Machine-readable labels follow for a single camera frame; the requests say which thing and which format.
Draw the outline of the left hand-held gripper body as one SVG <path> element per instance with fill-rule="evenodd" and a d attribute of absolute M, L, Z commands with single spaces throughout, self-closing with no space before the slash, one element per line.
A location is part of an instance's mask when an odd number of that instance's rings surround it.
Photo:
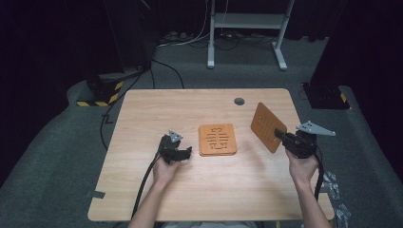
<path fill-rule="evenodd" d="M 182 152 L 178 149 L 182 135 L 169 130 L 163 135 L 159 144 L 158 153 L 167 164 L 182 160 Z"/>

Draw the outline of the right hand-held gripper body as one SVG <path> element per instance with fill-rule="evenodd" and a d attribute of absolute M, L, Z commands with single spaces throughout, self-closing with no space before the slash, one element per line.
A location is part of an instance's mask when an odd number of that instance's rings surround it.
<path fill-rule="evenodd" d="M 317 152 L 317 135 L 333 137 L 335 134 L 335 131 L 308 121 L 298 125 L 295 134 L 285 133 L 282 144 L 297 158 L 309 158 Z"/>

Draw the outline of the single orange cutout coaster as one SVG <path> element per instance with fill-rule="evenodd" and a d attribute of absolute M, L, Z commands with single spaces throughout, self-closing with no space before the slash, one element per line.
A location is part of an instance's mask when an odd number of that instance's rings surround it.
<path fill-rule="evenodd" d="M 251 130 L 271 153 L 275 153 L 281 143 L 275 131 L 279 130 L 284 134 L 287 132 L 287 127 L 265 104 L 258 103 L 251 122 Z"/>

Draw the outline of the stack of orange coasters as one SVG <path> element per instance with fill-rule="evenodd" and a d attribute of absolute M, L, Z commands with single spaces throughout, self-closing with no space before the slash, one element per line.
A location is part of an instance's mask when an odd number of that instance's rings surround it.
<path fill-rule="evenodd" d="M 237 151 L 234 126 L 231 123 L 203 124 L 199 127 L 201 156 L 232 156 Z"/>

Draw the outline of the person's left hand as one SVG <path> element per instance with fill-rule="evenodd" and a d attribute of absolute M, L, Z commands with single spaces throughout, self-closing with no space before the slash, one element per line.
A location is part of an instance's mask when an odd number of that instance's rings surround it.
<path fill-rule="evenodd" d="M 166 187 L 174 178 L 177 169 L 181 166 L 179 161 L 167 164 L 164 160 L 158 159 L 153 167 L 154 184 Z"/>

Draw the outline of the person's right hand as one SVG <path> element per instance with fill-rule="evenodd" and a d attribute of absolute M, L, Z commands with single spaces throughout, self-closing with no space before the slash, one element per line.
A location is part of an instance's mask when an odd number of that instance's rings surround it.
<path fill-rule="evenodd" d="M 309 185 L 318 167 L 317 159 L 314 156 L 299 159 L 289 150 L 286 150 L 286 154 L 289 159 L 289 172 L 295 185 Z"/>

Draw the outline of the crumpled clear plastic scrap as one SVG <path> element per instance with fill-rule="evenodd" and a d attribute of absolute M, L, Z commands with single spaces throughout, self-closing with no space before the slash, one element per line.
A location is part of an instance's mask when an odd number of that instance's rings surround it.
<path fill-rule="evenodd" d="M 336 180 L 336 175 L 330 171 L 326 171 L 324 173 L 323 178 L 324 178 L 324 185 L 329 192 L 329 196 L 333 200 L 339 200 L 340 192 L 339 192 L 339 186 L 338 186 L 338 183 Z"/>
<path fill-rule="evenodd" d="M 349 218 L 351 213 L 345 204 L 339 204 L 335 209 L 336 213 L 336 228 L 349 228 Z"/>

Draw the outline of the black perforated stand base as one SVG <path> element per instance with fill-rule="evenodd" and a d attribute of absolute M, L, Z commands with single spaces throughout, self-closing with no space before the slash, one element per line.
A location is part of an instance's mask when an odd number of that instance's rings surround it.
<path fill-rule="evenodd" d="M 338 87 L 323 87 L 310 83 L 303 83 L 302 87 L 313 109 L 346 110 L 350 108 L 347 97 Z"/>

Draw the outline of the black stand base striped edge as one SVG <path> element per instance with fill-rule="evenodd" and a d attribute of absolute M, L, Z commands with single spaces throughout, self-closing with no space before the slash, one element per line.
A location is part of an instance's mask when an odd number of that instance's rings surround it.
<path fill-rule="evenodd" d="M 104 82 L 99 75 L 90 75 L 80 92 L 76 104 L 78 106 L 109 106 L 119 97 L 122 81 Z"/>

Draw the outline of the grey power strip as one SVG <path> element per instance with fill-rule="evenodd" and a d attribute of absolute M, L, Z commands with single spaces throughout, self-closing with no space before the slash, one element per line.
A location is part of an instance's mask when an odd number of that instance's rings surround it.
<path fill-rule="evenodd" d="M 161 38 L 161 43 L 184 43 L 186 41 L 189 41 L 190 39 L 191 36 L 188 35 L 186 32 L 170 31 Z"/>

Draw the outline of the white metal stand frame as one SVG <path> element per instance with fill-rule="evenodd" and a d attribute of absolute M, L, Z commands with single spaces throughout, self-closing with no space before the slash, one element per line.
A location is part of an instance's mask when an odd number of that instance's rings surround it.
<path fill-rule="evenodd" d="M 288 0 L 287 9 L 283 14 L 257 14 L 216 12 L 216 0 L 211 0 L 207 67 L 210 69 L 215 67 L 215 29 L 276 29 L 278 37 L 272 43 L 272 48 L 279 68 L 287 70 L 281 45 L 295 1 Z"/>

